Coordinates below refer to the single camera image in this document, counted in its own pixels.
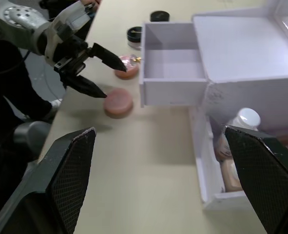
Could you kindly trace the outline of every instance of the beige table surface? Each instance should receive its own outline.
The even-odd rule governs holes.
[[[165,10],[171,21],[197,12],[256,6],[259,0],[103,0],[87,41],[118,55],[137,54],[126,30]],[[76,234],[264,234],[254,212],[203,212],[186,108],[140,108],[138,78],[122,81],[97,59],[81,73],[103,88],[134,97],[125,119],[110,119],[103,100],[69,89],[41,156],[55,139],[94,126],[97,137],[89,186]]]

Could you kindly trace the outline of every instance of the black lid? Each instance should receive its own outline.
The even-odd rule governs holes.
[[[127,32],[128,41],[139,43],[142,37],[142,27],[130,28]]]
[[[150,14],[151,22],[161,22],[161,21],[169,21],[170,14],[165,11],[154,11]]]

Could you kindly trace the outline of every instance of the beige bottle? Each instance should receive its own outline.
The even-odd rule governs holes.
[[[250,108],[242,108],[237,116],[230,120],[227,124],[235,127],[253,129],[257,131],[257,127],[261,123],[260,116]],[[218,161],[223,161],[225,159],[232,159],[230,147],[228,145],[225,135],[219,137],[216,147],[214,149],[215,156]]]
[[[232,159],[227,159],[221,164],[222,176],[226,192],[241,191],[237,169]]]

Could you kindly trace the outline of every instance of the open drawer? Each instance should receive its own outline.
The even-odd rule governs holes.
[[[198,105],[207,80],[193,24],[146,23],[142,35],[142,106]]]
[[[204,209],[252,210],[252,206],[243,191],[225,192],[220,163],[214,154],[213,132],[209,118],[200,108],[190,107],[189,113]]]

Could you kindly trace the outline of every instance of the bottle cap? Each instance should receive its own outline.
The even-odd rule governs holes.
[[[150,14],[150,22],[169,21],[170,14],[165,11],[154,11]]]
[[[255,129],[261,123],[261,118],[253,109],[242,108],[237,115],[238,122],[245,128]]]

